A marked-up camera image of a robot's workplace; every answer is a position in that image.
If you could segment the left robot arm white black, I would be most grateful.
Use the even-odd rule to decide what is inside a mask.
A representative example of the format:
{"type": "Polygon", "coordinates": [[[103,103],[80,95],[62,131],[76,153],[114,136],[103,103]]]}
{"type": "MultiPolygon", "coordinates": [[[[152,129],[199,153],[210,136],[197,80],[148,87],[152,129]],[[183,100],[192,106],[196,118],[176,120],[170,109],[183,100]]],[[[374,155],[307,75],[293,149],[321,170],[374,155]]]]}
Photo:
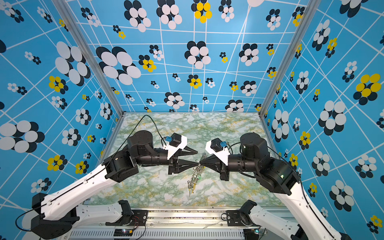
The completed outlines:
{"type": "Polygon", "coordinates": [[[31,220],[31,231],[45,240],[55,239],[73,227],[104,223],[107,226],[138,225],[127,200],[111,205],[85,206],[83,202],[103,189],[121,183],[139,173],[139,166],[167,166],[168,174],[178,174],[198,166],[182,156],[198,151],[187,146],[187,138],[172,134],[162,148],[154,148],[153,135],[138,131],[127,138],[127,144],[71,185],[53,194],[36,194],[32,209],[37,213],[31,220]]]}

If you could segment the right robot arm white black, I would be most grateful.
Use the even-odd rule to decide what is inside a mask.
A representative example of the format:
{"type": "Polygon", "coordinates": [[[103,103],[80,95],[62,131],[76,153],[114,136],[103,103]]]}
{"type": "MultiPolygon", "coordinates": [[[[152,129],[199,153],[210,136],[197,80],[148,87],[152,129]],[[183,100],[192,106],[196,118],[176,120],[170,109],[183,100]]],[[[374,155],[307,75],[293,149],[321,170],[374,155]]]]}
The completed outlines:
{"type": "Polygon", "coordinates": [[[206,143],[210,156],[200,162],[228,181],[231,172],[253,173],[252,178],[273,193],[290,211],[296,222],[278,217],[248,200],[240,208],[244,225],[262,226],[284,240],[349,240],[324,218],[304,192],[301,179],[285,160],[270,156],[267,141],[256,133],[240,137],[240,153],[231,154],[228,145],[216,138],[206,143]]]}

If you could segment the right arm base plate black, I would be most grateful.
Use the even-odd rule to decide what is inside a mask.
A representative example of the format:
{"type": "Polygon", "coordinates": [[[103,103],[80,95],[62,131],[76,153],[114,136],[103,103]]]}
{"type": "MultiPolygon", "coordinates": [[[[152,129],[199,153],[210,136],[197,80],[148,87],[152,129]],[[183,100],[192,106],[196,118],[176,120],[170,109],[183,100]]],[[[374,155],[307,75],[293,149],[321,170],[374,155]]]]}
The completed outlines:
{"type": "Polygon", "coordinates": [[[253,223],[248,214],[239,210],[227,210],[226,215],[229,227],[261,227],[261,225],[253,223]]]}

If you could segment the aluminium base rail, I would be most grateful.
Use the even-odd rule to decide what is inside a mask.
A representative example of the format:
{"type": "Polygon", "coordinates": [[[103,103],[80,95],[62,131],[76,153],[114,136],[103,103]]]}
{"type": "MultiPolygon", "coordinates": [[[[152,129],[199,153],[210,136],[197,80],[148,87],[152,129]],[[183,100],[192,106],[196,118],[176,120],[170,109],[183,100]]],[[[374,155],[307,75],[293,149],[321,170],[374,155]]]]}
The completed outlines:
{"type": "MultiPolygon", "coordinates": [[[[146,209],[149,211],[144,226],[106,226],[94,223],[73,227],[59,237],[60,240],[264,240],[269,234],[264,227],[229,227],[227,210],[235,208],[175,208],[146,209]]],[[[284,218],[277,210],[268,211],[284,220],[295,223],[296,219],[284,218]]]]}

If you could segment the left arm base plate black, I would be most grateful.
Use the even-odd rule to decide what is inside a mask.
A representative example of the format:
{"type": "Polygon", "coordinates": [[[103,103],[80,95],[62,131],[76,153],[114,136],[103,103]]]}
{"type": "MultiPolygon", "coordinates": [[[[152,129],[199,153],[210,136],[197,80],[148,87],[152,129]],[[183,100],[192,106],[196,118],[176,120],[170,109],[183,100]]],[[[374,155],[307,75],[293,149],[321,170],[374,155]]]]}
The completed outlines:
{"type": "Polygon", "coordinates": [[[144,226],[148,218],[147,210],[132,210],[127,216],[122,216],[114,223],[106,222],[106,226],[144,226]]]}

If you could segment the right corner aluminium post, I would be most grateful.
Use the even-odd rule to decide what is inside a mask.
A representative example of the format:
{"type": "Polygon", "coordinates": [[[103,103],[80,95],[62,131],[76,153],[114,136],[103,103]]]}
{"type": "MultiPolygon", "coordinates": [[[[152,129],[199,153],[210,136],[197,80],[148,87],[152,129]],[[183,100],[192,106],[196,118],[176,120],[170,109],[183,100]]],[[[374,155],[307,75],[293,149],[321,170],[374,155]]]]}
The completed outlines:
{"type": "Polygon", "coordinates": [[[288,47],[288,49],[287,49],[287,51],[286,51],[286,53],[282,59],[282,62],[278,68],[277,76],[273,80],[271,87],[270,87],[270,89],[266,95],[266,98],[262,104],[262,110],[260,112],[261,116],[263,116],[267,112],[267,110],[268,110],[268,108],[269,108],[269,106],[270,106],[270,104],[274,98],[275,91],[276,91],[277,87],[279,86],[279,84],[281,83],[281,81],[284,77],[284,74],[286,73],[291,61],[293,60],[294,53],[296,52],[297,47],[301,43],[301,40],[303,39],[305,33],[307,32],[307,29],[308,29],[309,25],[311,24],[312,19],[315,15],[316,10],[319,7],[320,3],[321,3],[321,0],[310,0],[309,1],[309,4],[307,5],[306,11],[304,14],[304,19],[302,20],[302,22],[298,26],[297,30],[295,31],[295,34],[291,40],[291,43],[289,44],[289,47],[288,47]]]}

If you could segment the corner aluminium post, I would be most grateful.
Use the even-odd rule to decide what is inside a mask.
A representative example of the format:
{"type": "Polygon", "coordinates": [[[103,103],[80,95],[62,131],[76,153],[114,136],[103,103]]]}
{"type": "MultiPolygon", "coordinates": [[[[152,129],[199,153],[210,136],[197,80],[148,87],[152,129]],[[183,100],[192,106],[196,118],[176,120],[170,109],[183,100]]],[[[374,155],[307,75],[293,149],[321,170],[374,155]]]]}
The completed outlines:
{"type": "Polygon", "coordinates": [[[74,38],[77,46],[83,53],[86,61],[89,63],[90,69],[95,74],[95,78],[98,80],[100,86],[109,98],[112,106],[115,108],[117,114],[121,118],[124,115],[124,111],[120,103],[118,102],[117,97],[115,96],[115,94],[112,93],[111,86],[108,83],[106,77],[104,76],[104,73],[102,72],[100,66],[98,65],[98,62],[93,56],[93,52],[87,44],[84,34],[81,32],[79,26],[76,24],[74,15],[70,13],[69,6],[66,4],[65,1],[53,1],[53,4],[56,7],[60,16],[63,18],[66,25],[68,25],[72,37],[74,38]]]}
{"type": "Polygon", "coordinates": [[[291,40],[291,43],[289,44],[289,47],[288,47],[288,49],[287,49],[287,51],[286,51],[286,53],[282,59],[282,62],[278,68],[277,76],[273,80],[271,87],[270,87],[270,89],[266,95],[266,98],[262,104],[262,110],[260,112],[261,116],[263,116],[267,112],[267,110],[268,110],[268,108],[269,108],[269,106],[270,106],[270,104],[274,98],[275,91],[276,91],[277,87],[279,86],[279,84],[281,83],[281,81],[284,77],[284,74],[286,73],[291,61],[293,60],[294,53],[296,52],[297,47],[301,43],[301,40],[303,39],[305,33],[307,32],[307,29],[308,29],[309,25],[311,24],[312,19],[315,15],[316,10],[319,7],[320,3],[321,3],[321,0],[310,0],[309,1],[309,4],[307,5],[306,11],[304,14],[304,19],[302,20],[302,22],[298,26],[297,30],[295,31],[295,34],[291,40]]]}

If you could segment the left corner aluminium post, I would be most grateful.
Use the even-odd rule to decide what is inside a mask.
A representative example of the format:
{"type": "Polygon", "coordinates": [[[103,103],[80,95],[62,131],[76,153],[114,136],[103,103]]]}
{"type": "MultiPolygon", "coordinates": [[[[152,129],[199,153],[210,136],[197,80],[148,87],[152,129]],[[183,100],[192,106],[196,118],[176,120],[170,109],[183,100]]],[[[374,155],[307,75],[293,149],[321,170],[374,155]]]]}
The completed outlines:
{"type": "Polygon", "coordinates": [[[118,102],[117,97],[115,96],[115,94],[112,93],[111,86],[108,83],[106,77],[104,76],[104,73],[102,72],[100,66],[98,65],[98,62],[93,56],[93,52],[87,44],[84,34],[81,32],[79,26],[76,24],[74,15],[70,13],[69,6],[66,4],[65,1],[53,1],[53,4],[56,7],[60,16],[63,18],[66,25],[68,25],[72,37],[74,38],[77,46],[83,53],[86,61],[89,63],[90,69],[95,74],[95,78],[98,80],[100,86],[109,98],[112,106],[115,108],[117,114],[121,118],[124,115],[124,111],[120,103],[118,102]]]}

